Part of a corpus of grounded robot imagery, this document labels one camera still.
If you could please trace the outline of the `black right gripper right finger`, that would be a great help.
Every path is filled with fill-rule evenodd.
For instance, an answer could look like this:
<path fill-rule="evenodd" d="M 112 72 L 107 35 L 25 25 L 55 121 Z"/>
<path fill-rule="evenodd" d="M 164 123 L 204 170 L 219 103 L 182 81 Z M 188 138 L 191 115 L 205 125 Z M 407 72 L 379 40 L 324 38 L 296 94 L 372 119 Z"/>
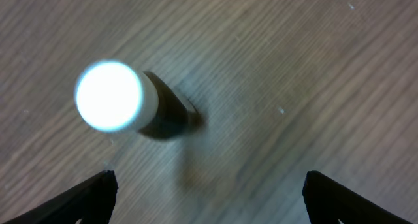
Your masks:
<path fill-rule="evenodd" d="M 306 173 L 302 196 L 312 224 L 409 223 L 316 170 Z"/>

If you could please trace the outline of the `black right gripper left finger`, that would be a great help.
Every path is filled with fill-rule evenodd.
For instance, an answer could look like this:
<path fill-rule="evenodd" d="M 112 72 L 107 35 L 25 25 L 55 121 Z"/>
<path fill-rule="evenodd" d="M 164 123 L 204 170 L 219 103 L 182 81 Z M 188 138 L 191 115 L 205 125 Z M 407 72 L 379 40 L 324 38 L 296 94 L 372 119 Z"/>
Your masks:
<path fill-rule="evenodd" d="M 108 224 L 117 192 L 115 172 L 104 170 L 5 224 Z"/>

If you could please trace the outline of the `dark brown bottle white cap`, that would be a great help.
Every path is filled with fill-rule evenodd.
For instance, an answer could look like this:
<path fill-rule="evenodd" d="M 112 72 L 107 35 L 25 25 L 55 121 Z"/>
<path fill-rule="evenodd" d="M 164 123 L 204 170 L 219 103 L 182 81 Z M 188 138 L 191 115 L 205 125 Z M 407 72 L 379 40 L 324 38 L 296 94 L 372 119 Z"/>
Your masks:
<path fill-rule="evenodd" d="M 203 124 L 195 106 L 156 74 L 116 60 L 95 62 L 80 74 L 74 103 L 90 127 L 109 134 L 135 131 L 170 140 Z"/>

